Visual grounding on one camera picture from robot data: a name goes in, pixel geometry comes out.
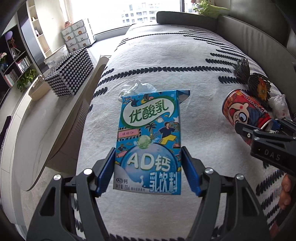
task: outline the sofa armrest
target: sofa armrest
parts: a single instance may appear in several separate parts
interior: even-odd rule
[[[159,11],[156,13],[156,21],[159,24],[172,24],[193,26],[217,31],[217,19],[186,12]]]
[[[296,113],[296,72],[293,55],[261,30],[232,17],[218,17],[217,34],[252,58],[270,81],[286,95],[292,113]]]

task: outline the crumpled tissue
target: crumpled tissue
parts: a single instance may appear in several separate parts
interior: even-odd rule
[[[142,84],[139,79],[128,81],[121,87],[121,91],[118,96],[118,100],[122,102],[122,96],[137,95],[140,93],[156,92],[157,89],[149,83]]]

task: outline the white rug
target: white rug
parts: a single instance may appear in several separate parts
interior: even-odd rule
[[[193,157],[201,159],[206,167],[212,167],[221,175],[244,174],[257,192],[259,202],[267,204],[264,213],[271,223],[279,211],[276,205],[282,172],[274,167],[264,168],[262,161],[251,157],[250,147],[235,133],[221,111],[222,103],[231,90],[247,89],[245,85],[231,83],[233,79],[230,78],[234,77],[231,64],[241,57],[249,60],[252,72],[264,74],[252,59],[211,31],[152,23],[132,25],[100,80],[102,84],[97,90],[103,88],[107,91],[91,102],[77,174],[92,167],[108,154],[111,147],[116,146],[121,108],[118,94],[124,83],[138,78],[142,83],[152,84],[158,91],[188,89],[191,95],[180,106],[181,144]],[[195,66],[203,71],[187,68]],[[164,71],[163,67],[170,67],[171,71]],[[172,67],[182,67],[183,71]],[[145,68],[152,70],[145,73]],[[272,95],[275,94],[279,92],[273,86]],[[274,180],[270,187],[270,178],[263,183],[268,177]],[[113,190],[112,184],[113,179],[107,192],[97,200],[109,233],[149,239],[186,238],[201,199],[191,192],[184,173],[180,196],[123,192]],[[223,223],[224,216],[225,198],[221,200],[218,226]],[[84,237],[77,210],[76,206],[77,233]]]

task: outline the plastic bag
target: plastic bag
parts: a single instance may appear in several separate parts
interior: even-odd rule
[[[285,100],[285,95],[271,97],[268,103],[272,108],[272,114],[276,119],[287,118],[291,120],[288,105]]]
[[[142,84],[139,79],[134,79],[128,81],[121,87],[121,91],[118,96],[118,100],[122,102],[122,96],[131,96],[137,95],[140,93],[147,93],[147,92],[156,92],[157,89],[154,88],[153,85],[144,83]]]

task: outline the vase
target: vase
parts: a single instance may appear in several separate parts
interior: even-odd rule
[[[0,69],[2,72],[4,72],[8,68],[8,64],[6,63],[0,63]]]
[[[25,85],[25,88],[28,89],[31,86],[31,82],[28,81],[28,83]]]

